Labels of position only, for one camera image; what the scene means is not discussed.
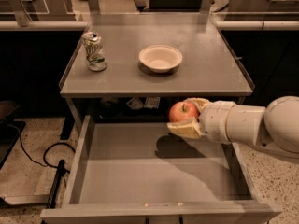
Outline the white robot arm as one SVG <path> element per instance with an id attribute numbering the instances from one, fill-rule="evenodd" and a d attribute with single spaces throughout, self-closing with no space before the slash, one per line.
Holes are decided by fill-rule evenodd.
<path id="1" fill-rule="evenodd" d="M 191 139 L 241 144 L 267 155 L 299 158 L 299 98 L 284 96 L 267 107 L 188 98 L 169 112 L 169 131 Z"/>

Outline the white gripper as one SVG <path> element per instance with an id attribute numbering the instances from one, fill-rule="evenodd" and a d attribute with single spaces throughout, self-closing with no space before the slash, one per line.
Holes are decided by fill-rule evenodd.
<path id="1" fill-rule="evenodd" d="M 204 135 L 215 143 L 230 144 L 226 133 L 226 122 L 235 102 L 217 101 L 211 103 L 205 98 L 188 98 L 187 102 L 195 105 L 199 112 L 199 122 L 196 118 L 180 122 L 168 122 L 169 131 L 179 137 L 199 139 Z"/>

